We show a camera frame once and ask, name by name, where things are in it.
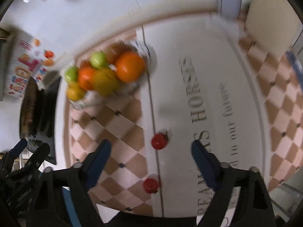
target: bowl of fruit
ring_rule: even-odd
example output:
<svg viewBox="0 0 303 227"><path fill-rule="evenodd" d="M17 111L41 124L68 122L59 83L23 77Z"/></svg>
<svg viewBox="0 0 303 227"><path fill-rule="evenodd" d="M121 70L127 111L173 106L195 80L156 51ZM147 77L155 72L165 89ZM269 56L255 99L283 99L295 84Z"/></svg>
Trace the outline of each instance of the bowl of fruit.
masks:
<svg viewBox="0 0 303 227"><path fill-rule="evenodd" d="M82 109L131 94L146 80L149 59L148 48L138 40L119 41L94 51L79 66L66 69L67 98L75 109Z"/></svg>

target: checkered tablecloth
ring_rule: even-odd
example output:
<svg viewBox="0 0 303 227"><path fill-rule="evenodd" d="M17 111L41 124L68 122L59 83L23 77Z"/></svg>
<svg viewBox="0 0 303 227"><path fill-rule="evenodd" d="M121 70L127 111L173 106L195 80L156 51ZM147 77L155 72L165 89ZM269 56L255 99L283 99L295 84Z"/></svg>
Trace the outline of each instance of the checkered tablecloth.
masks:
<svg viewBox="0 0 303 227"><path fill-rule="evenodd" d="M112 153L91 199L120 211L152 216L151 196L142 186L147 178L140 90L104 104L77 111L70 107L73 162L83 161L103 139Z"/></svg>
<svg viewBox="0 0 303 227"><path fill-rule="evenodd" d="M271 149L269 191L303 166L303 97L297 76L284 55L279 61L250 37L239 46L251 65L265 98Z"/></svg>

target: screw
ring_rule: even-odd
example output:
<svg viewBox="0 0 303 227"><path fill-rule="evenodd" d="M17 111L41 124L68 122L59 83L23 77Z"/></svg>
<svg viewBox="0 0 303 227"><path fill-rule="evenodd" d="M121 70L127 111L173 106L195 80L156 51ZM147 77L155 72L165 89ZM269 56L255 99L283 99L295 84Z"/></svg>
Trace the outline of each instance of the screw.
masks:
<svg viewBox="0 0 303 227"><path fill-rule="evenodd" d="M252 166L252 167L250 168L250 170L251 170L253 173L258 173L258 172L259 172L258 168L255 167L255 166Z"/></svg>
<svg viewBox="0 0 303 227"><path fill-rule="evenodd" d="M230 165L229 165L228 163L226 163L226 162L220 163L220 166L221 166L222 168L230 168Z"/></svg>
<svg viewBox="0 0 303 227"><path fill-rule="evenodd" d="M49 173L49 172L51 172L53 169L50 167L50 166L48 166L48 167L46 167L45 169L44 169L44 173Z"/></svg>
<svg viewBox="0 0 303 227"><path fill-rule="evenodd" d="M76 162L73 164L73 168L80 168L82 166L81 162Z"/></svg>

